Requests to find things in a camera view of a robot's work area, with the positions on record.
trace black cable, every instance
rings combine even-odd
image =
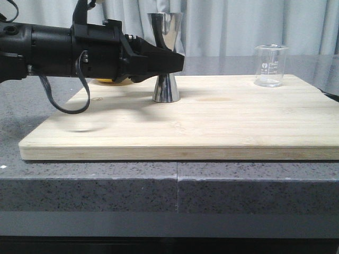
[[[53,96],[52,96],[52,89],[51,89],[51,85],[47,79],[47,77],[42,73],[40,72],[39,70],[36,70],[36,69],[32,69],[32,71],[34,73],[36,73],[40,80],[41,80],[41,83],[44,87],[44,90],[47,94],[47,98],[48,100],[50,101],[50,103],[58,110],[60,110],[61,112],[64,112],[66,114],[79,114],[79,113],[82,113],[84,112],[86,109],[88,109],[89,105],[90,105],[90,102],[91,102],[91,95],[90,95],[90,88],[88,87],[88,83],[81,71],[81,63],[83,61],[83,57],[84,55],[87,54],[87,50],[84,50],[81,55],[78,57],[78,59],[76,60],[75,62],[75,69],[76,69],[76,72],[78,74],[78,77],[81,81],[81,83],[83,84],[86,92],[87,92],[87,102],[85,104],[85,106],[83,106],[82,108],[78,109],[78,110],[68,110],[66,108],[63,108],[63,107],[60,107],[53,99]]]
[[[321,90],[321,89],[319,89],[319,90],[322,91],[322,93],[323,93],[324,95],[326,95],[328,98],[331,98],[331,99],[335,100],[336,102],[339,102],[339,95],[336,95],[336,94],[329,94],[329,93],[327,93],[327,92],[325,92],[325,91],[323,91],[323,90]]]
[[[87,9],[91,10],[95,7],[96,0],[91,0],[91,2],[88,4]]]
[[[7,18],[2,13],[0,13],[0,22],[11,23],[19,16],[19,7],[16,5],[16,3],[13,0],[7,0],[7,1],[15,7],[16,15],[14,18],[7,20]]]

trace metal jigger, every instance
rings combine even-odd
[[[157,47],[173,51],[180,28],[182,13],[148,13]],[[155,85],[153,100],[170,103],[180,100],[174,73],[160,74]]]

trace glass beaker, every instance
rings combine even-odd
[[[282,85],[287,49],[288,47],[277,44],[260,45],[255,48],[256,85],[264,87]]]

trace wooden cutting board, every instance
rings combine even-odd
[[[25,160],[339,159],[339,103],[293,75],[177,76],[181,100],[155,103],[156,78],[90,83],[91,105],[57,112],[20,143]],[[65,107],[86,101],[81,90]]]

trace white curtain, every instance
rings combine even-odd
[[[0,12],[14,10],[0,0]],[[77,0],[15,0],[17,22],[70,27]],[[121,20],[125,33],[154,42],[149,12],[183,12],[176,50],[186,56],[248,56],[259,44],[286,44],[291,55],[337,53],[339,0],[106,0],[88,14]]]

